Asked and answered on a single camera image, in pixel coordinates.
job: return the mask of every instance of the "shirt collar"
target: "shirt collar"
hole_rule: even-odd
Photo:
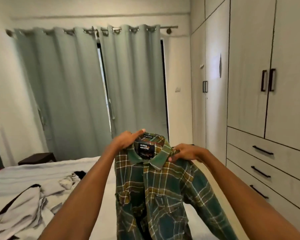
[[[141,136],[139,136],[135,142],[137,143],[146,143],[150,145],[156,145],[156,147],[159,147],[160,145],[161,150],[159,153],[156,154],[153,158],[150,160],[145,160],[142,159],[135,151],[135,143],[132,143],[127,148],[127,156],[128,160],[134,165],[137,163],[150,163],[156,170],[161,170],[165,162],[167,161],[169,155],[171,154],[172,148],[169,145],[169,142],[160,135],[157,134],[152,134],[152,133],[144,133]]]

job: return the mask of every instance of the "plaid shirt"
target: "plaid shirt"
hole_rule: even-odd
[[[154,157],[141,158],[140,144]],[[174,153],[164,137],[144,133],[116,156],[117,239],[192,240],[183,202],[217,238],[237,239],[207,178],[191,161],[168,162]]]

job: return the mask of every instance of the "wooden nightstand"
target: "wooden nightstand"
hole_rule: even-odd
[[[48,162],[56,162],[56,158],[54,157],[52,152],[47,153],[36,153],[22,161],[18,162],[18,165],[25,165],[25,164],[42,164]]]

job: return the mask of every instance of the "white bedsheet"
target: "white bedsheet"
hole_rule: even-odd
[[[11,197],[9,196],[20,193],[33,184],[40,184],[49,180],[60,179],[74,171],[83,170],[87,172],[89,169],[91,169],[91,167],[98,159],[99,157],[82,158],[72,161],[14,166],[1,170],[0,209],[2,209],[11,200]],[[104,192],[100,214],[90,237],[91,240],[116,240],[116,198],[114,196],[115,191],[116,176],[114,165],[112,165],[112,169],[110,171]],[[217,239],[212,235],[207,226],[202,222],[193,207],[186,204],[184,206],[189,219],[189,226],[191,229],[193,240]]]

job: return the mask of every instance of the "grey-green curtain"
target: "grey-green curtain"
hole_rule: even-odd
[[[82,28],[16,36],[49,151],[57,160],[99,156],[111,131],[95,38]]]
[[[98,30],[112,135],[145,128],[168,139],[160,25]]]

